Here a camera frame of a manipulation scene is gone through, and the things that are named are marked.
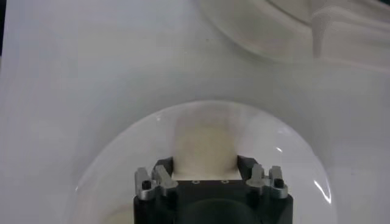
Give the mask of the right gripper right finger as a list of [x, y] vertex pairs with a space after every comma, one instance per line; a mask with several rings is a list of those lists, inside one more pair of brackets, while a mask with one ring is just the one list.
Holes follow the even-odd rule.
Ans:
[[263, 166], [254, 158], [238, 155], [237, 167], [241, 178], [251, 191], [260, 196], [268, 194], [274, 199], [288, 197], [288, 186], [283, 179], [280, 166], [272, 166], [266, 175]]

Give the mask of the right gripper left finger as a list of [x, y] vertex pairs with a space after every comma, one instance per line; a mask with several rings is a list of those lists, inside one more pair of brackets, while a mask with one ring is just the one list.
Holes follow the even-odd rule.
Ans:
[[172, 179], [173, 157], [156, 162], [151, 174], [145, 167], [135, 172], [135, 193], [140, 200], [153, 200], [158, 193], [164, 197], [173, 194], [179, 183]]

